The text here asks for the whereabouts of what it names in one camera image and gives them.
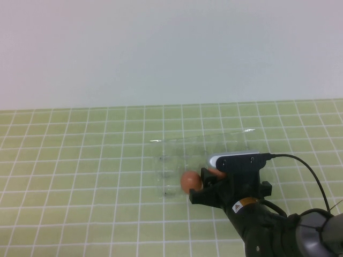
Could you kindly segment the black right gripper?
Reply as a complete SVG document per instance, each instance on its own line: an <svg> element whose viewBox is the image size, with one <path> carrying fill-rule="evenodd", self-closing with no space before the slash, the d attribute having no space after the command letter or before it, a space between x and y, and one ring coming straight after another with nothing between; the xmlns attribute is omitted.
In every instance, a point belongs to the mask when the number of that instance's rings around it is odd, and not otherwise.
<svg viewBox="0 0 343 257"><path fill-rule="evenodd" d="M189 200L194 205L221 208L237 212L236 206L255 203L272 193L272 185L260 181L259 172L224 173L213 168L201 168L202 187L189 189Z"/></svg>

